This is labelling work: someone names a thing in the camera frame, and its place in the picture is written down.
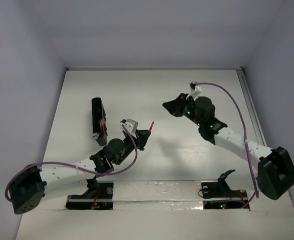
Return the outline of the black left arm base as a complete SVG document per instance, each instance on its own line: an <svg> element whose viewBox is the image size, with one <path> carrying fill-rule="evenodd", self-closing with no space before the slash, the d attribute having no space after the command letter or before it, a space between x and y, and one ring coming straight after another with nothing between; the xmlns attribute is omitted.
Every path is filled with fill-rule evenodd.
<svg viewBox="0 0 294 240"><path fill-rule="evenodd" d="M68 210L112 210L113 181L87 180L87 190L82 195L69 195L66 201Z"/></svg>

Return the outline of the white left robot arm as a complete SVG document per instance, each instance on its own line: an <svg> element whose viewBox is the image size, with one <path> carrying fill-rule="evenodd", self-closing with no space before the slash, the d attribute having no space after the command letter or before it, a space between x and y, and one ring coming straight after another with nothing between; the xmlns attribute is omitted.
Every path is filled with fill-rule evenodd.
<svg viewBox="0 0 294 240"><path fill-rule="evenodd" d="M71 185L78 183L84 197L95 197L99 190L97 178L114 176L130 169L137 156L125 168L115 171L131 153L145 149L151 136L148 129L123 130L124 139L114 138L96 154L76 163L47 161L33 163L20 170L5 188L5 198L17 215L35 209L40 203L71 194Z"/></svg>

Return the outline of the clear red gel pen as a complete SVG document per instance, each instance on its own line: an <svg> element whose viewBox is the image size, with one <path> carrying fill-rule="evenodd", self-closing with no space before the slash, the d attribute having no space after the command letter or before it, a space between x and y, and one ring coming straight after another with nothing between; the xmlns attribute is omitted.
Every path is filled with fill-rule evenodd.
<svg viewBox="0 0 294 240"><path fill-rule="evenodd" d="M100 136L103 136L104 134L104 119L102 118L100 120Z"/></svg>

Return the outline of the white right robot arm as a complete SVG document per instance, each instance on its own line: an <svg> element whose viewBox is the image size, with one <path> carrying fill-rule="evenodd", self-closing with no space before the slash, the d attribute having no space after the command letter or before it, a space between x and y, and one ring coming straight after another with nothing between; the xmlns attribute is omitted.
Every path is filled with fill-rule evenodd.
<svg viewBox="0 0 294 240"><path fill-rule="evenodd" d="M269 148L246 140L215 117L211 99L181 93L162 105L172 116L186 117L196 124L204 140L246 160L257 171L254 176L257 187L269 199L279 199L294 185L294 165L289 152L280 146Z"/></svg>

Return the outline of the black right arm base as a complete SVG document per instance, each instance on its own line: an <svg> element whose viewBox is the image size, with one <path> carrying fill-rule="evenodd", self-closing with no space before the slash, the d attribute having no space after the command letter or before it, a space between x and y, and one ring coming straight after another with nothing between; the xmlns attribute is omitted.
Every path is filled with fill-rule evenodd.
<svg viewBox="0 0 294 240"><path fill-rule="evenodd" d="M249 209L249 205L246 205L248 202L246 191L232 190L225 181L234 171L234 169L228 170L217 180L201 183L198 195L203 199L204 210Z"/></svg>

